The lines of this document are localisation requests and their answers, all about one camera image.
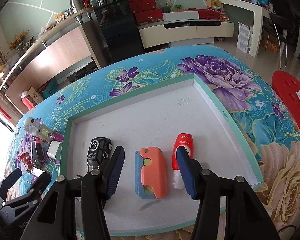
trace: white desk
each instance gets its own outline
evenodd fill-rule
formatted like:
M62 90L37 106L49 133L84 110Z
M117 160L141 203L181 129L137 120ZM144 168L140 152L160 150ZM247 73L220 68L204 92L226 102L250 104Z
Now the white desk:
M253 57L256 57L259 50L261 32L262 32L262 24L263 17L267 17L270 19L270 11L264 9L263 7L256 5L254 3L250 3L244 0L219 0L224 4L229 4L233 6L237 6L249 11L254 12L254 21L253 21L253 33L252 33L252 44L250 47L249 54Z

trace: blue gripper pad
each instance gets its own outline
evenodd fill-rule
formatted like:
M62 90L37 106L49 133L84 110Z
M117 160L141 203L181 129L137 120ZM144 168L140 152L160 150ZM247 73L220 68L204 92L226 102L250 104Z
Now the blue gripper pad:
M144 166L143 161L144 159L140 155L140 151L136 151L134 157L134 190L139 198L156 198L153 192L150 194L145 193L144 186L141 183L141 168Z
M183 183L185 184L185 187L186 187L186 191L191 196L191 198L194 199L197 195L197 191L195 190L195 185L194 185L194 176L193 176L191 169L188 166L187 161L186 161L186 158L189 158L189 160L190 160L190 157L185 149L184 149L184 151L185 151L186 155L184 155L182 153L181 147L178 147L177 162L178 162L178 166L179 166L179 170L181 173Z
M114 167L108 179L108 195L111 197L117 189L118 181L120 178L121 170L124 163L124 148L121 147L117 159L115 160Z

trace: white box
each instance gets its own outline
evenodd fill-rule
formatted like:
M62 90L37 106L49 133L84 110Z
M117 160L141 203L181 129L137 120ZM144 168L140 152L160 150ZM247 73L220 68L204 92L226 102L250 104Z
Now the white box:
M56 155L58 155L58 152L61 151L61 146L61 142L51 141L48 149L48 156L56 160Z
M239 23L239 35L237 48L242 50L244 53L249 53L252 42L252 31L253 26Z
M185 11L185 12L169 12L162 13L165 22L182 21L182 20L199 20L198 11Z

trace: paper box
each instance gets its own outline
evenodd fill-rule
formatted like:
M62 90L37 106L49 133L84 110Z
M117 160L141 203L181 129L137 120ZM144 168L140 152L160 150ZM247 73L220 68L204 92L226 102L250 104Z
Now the paper box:
M34 87L31 87L26 96L21 99L21 101L28 107L29 110L34 108L37 104L43 101L42 96L34 89Z
M267 45L267 40L268 40L268 32L264 31L263 38L262 38L262 46L264 48ZM270 50L274 53L278 53L278 51L280 50L278 39L271 34L269 35L267 50Z
M244 53L249 53L252 42L253 26L248 24L239 23L239 35L237 48Z
M221 7L222 3L220 1L217 1L217 0L206 0L206 5L208 7L213 7L213 6Z

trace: black cabinet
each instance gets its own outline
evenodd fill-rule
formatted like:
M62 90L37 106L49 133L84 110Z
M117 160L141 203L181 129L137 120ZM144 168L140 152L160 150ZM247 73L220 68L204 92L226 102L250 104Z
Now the black cabinet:
M128 0L105 4L95 14L113 63L144 53Z

